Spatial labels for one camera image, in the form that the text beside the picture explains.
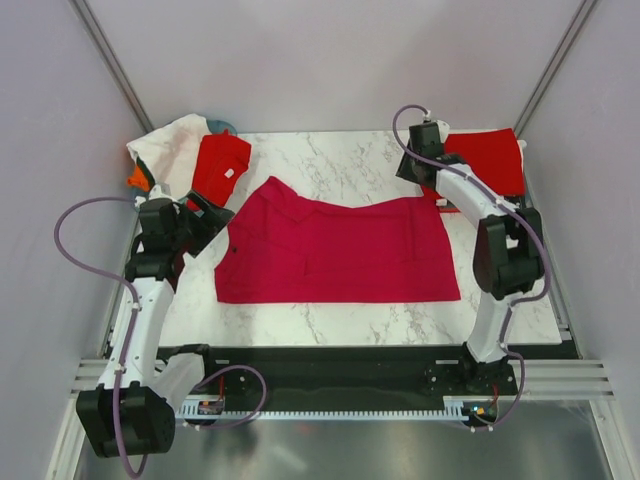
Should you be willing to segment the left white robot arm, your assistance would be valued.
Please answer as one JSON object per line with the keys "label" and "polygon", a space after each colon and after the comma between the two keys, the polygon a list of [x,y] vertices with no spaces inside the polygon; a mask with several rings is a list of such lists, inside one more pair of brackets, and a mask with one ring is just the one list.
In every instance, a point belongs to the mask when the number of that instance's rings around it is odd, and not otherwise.
{"label": "left white robot arm", "polygon": [[196,192],[185,202],[165,194],[138,199],[139,233],[125,265],[132,318],[115,338],[94,389],[80,392],[76,412],[97,456],[167,452],[176,413],[193,388],[208,393],[219,369],[198,347],[181,347],[156,369],[161,331],[185,256],[196,257],[234,214]]}

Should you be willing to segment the magenta polo shirt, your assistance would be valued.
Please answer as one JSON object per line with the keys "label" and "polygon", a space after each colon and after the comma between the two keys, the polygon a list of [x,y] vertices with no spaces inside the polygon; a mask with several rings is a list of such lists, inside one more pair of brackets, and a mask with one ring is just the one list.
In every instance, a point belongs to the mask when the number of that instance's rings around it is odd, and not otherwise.
{"label": "magenta polo shirt", "polygon": [[423,303],[461,298],[437,208],[419,197],[344,207],[275,177],[228,226],[215,268],[227,304]]}

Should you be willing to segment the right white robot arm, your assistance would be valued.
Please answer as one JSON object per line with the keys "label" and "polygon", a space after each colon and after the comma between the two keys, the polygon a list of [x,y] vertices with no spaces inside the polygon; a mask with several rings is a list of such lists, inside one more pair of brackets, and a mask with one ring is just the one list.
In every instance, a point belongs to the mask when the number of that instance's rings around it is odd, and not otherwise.
{"label": "right white robot arm", "polygon": [[520,208],[494,192],[462,157],[444,152],[442,122],[425,120],[409,128],[396,175],[428,187],[453,203],[476,228],[473,274],[482,291],[466,351],[472,358],[458,368],[467,392],[483,392],[494,381],[490,364],[507,355],[506,336],[515,305],[536,301],[548,288],[530,296],[547,279],[548,254],[542,219],[533,207]]}

